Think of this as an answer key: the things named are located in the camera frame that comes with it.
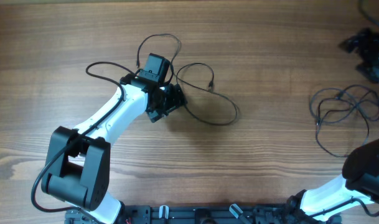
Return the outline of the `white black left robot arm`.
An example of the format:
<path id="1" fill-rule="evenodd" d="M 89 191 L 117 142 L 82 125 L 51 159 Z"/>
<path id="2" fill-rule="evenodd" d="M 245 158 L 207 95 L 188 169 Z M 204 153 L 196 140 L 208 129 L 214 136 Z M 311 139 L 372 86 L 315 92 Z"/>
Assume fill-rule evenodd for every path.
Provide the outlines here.
<path id="1" fill-rule="evenodd" d="M 62 209 L 66 223 L 149 223 L 150 207 L 127 207 L 108 192 L 111 147 L 141 114 L 156 122 L 185 104 L 180 86 L 164 81 L 171 69 L 166 58 L 150 54 L 143 69 L 117 82 L 116 93 L 93 116 L 73 129 L 58 127 L 31 200 L 40 187 L 69 203 Z"/>

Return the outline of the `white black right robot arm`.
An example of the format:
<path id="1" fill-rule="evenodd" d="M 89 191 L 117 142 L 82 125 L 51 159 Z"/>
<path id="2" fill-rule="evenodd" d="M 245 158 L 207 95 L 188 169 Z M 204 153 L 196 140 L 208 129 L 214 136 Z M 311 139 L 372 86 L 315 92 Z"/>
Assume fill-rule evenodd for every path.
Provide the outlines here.
<path id="1" fill-rule="evenodd" d="M 340 44 L 362 59 L 357 70 L 379 83 L 379 33 L 360 30 Z M 357 205 L 369 217 L 379 217 L 379 139 L 354 149 L 345 159 L 342 173 L 328 183 L 288 198 L 278 213 L 281 223 L 340 223 L 338 214 Z"/>

